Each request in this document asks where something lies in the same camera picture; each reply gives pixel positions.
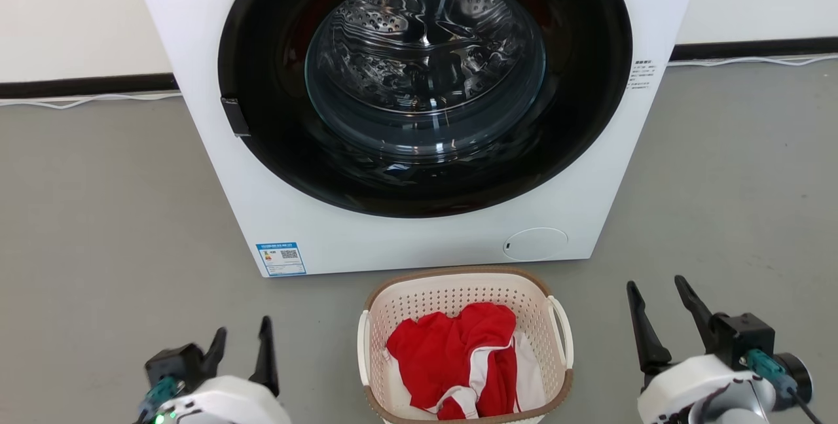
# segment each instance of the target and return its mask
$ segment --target washing machine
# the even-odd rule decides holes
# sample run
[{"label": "washing machine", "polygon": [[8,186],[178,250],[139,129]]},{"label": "washing machine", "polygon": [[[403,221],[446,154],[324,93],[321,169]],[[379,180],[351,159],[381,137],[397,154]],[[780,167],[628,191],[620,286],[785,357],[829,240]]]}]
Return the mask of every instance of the washing machine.
[{"label": "washing machine", "polygon": [[146,4],[283,277],[589,258],[688,1]]}]

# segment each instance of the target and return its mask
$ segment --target brown basket rim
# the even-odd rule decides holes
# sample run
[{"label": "brown basket rim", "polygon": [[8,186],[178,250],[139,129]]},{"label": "brown basket rim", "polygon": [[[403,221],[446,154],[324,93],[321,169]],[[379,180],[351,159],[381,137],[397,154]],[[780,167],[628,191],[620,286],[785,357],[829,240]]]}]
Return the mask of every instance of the brown basket rim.
[{"label": "brown basket rim", "polygon": [[[415,274],[410,275],[402,275],[401,277],[396,277],[390,279],[389,281],[384,282],[374,290],[374,292],[369,294],[369,297],[364,305],[364,309],[369,311],[369,308],[375,302],[375,298],[378,298],[381,292],[384,292],[386,288],[391,287],[395,284],[402,283],[405,281],[417,280],[420,278],[428,278],[428,277],[443,277],[444,275],[459,275],[459,274],[478,274],[478,273],[505,273],[511,275],[518,275],[519,277],[527,278],[527,280],[532,281],[539,287],[539,290],[544,292],[544,296],[551,296],[553,294],[550,293],[550,288],[544,284],[541,280],[536,278],[534,275],[530,274],[530,272],[522,271],[521,269],[516,269],[513,267],[505,267],[505,266],[462,266],[462,267],[446,267],[442,269],[432,269],[428,271],[417,272]],[[517,412],[513,414],[505,414],[505,415],[495,415],[492,417],[482,417],[479,419],[458,419],[455,421],[446,421],[450,422],[451,424],[504,424],[506,422],[515,422],[515,421],[523,421],[526,419],[532,419],[534,417],[539,417],[543,415],[547,415],[548,413],[552,412],[554,409],[562,405],[562,403],[568,399],[568,394],[571,391],[572,386],[574,385],[574,369],[568,368],[565,370],[565,380],[562,383],[562,388],[559,389],[558,394],[555,398],[553,398],[549,403],[545,404],[542,407],[532,409],[530,411],[525,412]],[[375,399],[374,394],[372,393],[371,386],[364,387],[364,394],[366,395],[367,402],[372,410],[378,414],[382,419],[385,421],[391,422],[392,424],[427,424],[429,421],[422,421],[418,419],[405,419],[403,417],[399,417],[394,415],[384,409],[381,406],[377,399]]]}]

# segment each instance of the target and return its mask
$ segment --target white plastic basket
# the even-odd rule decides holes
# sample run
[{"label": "white plastic basket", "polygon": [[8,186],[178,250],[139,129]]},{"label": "white plastic basket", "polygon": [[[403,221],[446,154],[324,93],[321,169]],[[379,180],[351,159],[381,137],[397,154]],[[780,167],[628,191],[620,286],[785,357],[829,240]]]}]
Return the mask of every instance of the white plastic basket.
[{"label": "white plastic basket", "polygon": [[456,316],[469,304],[491,302],[515,313],[541,367],[547,405],[509,415],[483,417],[469,424],[535,424],[568,397],[574,378],[574,338],[568,315],[547,287],[532,275],[507,267],[474,266],[425,271],[396,278],[373,292],[358,322],[358,368],[369,406],[388,424],[421,424],[435,418],[416,413],[389,376],[382,353],[395,327],[407,317],[442,311]]}]

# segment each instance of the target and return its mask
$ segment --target connector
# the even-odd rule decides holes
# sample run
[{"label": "connector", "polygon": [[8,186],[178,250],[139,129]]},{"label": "connector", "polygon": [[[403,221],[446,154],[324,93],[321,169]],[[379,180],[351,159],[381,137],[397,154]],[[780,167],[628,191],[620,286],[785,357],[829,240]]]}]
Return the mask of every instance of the connector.
[{"label": "connector", "polygon": [[149,422],[155,417],[156,410],[166,401],[173,399],[183,390],[183,382],[177,382],[170,376],[164,377],[156,383],[155,387],[146,393],[145,399],[140,403],[139,412],[143,416],[143,422]]},{"label": "connector", "polygon": [[769,357],[766,353],[759,349],[748,350],[748,353],[742,358],[742,364],[748,367],[753,373],[766,379],[775,389],[778,394],[786,400],[792,398],[791,391],[797,391],[797,382],[786,372],[783,365],[778,364],[777,361]]}]

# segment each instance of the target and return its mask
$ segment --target sticker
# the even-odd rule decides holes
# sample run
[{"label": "sticker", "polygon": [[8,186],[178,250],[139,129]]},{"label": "sticker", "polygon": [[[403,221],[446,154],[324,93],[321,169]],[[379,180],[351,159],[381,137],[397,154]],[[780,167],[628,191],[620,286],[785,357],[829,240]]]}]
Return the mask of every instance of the sticker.
[{"label": "sticker", "polygon": [[650,60],[634,61],[628,75],[628,90],[649,89],[657,72],[658,66]]},{"label": "sticker", "polygon": [[257,244],[257,251],[270,277],[305,275],[306,266],[296,242]]}]

